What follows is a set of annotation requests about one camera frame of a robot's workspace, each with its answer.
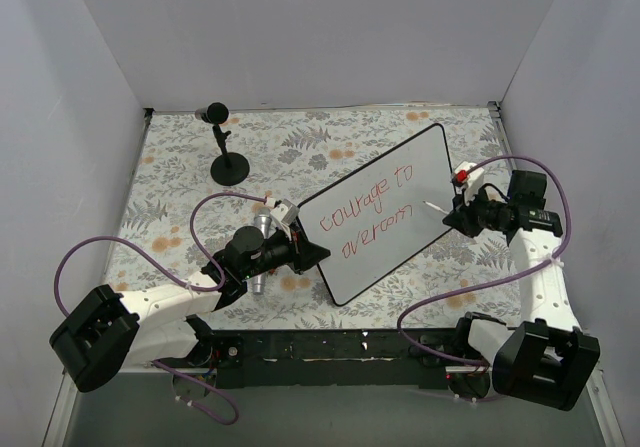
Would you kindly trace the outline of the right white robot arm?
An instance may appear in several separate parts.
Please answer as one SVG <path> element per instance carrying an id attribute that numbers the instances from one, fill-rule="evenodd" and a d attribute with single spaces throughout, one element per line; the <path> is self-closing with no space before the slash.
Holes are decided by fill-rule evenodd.
<path id="1" fill-rule="evenodd" d="M 490 199 L 484 171 L 470 162 L 455 168 L 452 183 L 460 191 L 444 224 L 467 237 L 502 233 L 520 276 L 521 301 L 521 323 L 514 330 L 489 315 L 466 313 L 456 325 L 454 356 L 469 365 L 488 362 L 491 385 L 500 394 L 571 410 L 599 360 L 600 345 L 582 331 L 563 265 L 553 255 L 563 230 L 559 215 L 545 208 L 546 176 L 514 171 L 503 200 Z"/>

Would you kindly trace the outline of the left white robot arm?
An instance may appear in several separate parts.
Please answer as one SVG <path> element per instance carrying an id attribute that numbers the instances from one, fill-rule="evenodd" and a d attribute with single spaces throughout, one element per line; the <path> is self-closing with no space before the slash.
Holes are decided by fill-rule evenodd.
<path id="1" fill-rule="evenodd" d="M 304 273 L 329 255 L 298 228 L 264 237 L 245 226 L 185 280 L 131 292 L 107 284 L 92 289 L 49 344 L 83 393 L 102 387 L 125 366 L 177 358 L 200 367 L 211 359 L 213 344 L 198 315 L 237 301 L 256 276 L 281 266 Z"/>

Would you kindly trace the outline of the red white marker pen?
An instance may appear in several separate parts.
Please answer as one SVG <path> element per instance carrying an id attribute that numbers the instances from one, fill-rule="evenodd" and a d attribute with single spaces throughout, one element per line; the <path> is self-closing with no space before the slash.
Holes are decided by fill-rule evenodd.
<path id="1" fill-rule="evenodd" d="M 436 205 L 436 204 L 434 204 L 432 202 L 424 200 L 423 203 L 426 206 L 430 207 L 431 209 L 433 209 L 433 210 L 435 210 L 435 211 L 437 211 L 437 212 L 439 212 L 439 213 L 441 213 L 441 214 L 443 214 L 445 216 L 449 214 L 448 210 L 446 210 L 446 209 L 444 209 L 444 208 L 442 208 L 442 207 L 440 207 L 440 206 L 438 206 L 438 205 Z"/>

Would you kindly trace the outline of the white whiteboard black frame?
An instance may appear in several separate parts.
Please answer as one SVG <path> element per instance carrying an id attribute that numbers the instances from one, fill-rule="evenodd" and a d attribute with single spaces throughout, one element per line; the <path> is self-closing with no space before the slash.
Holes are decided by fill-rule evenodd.
<path id="1" fill-rule="evenodd" d="M 318 265 L 344 306 L 448 232 L 455 195 L 444 128 L 433 124 L 300 204 L 308 239 L 331 251 Z"/>

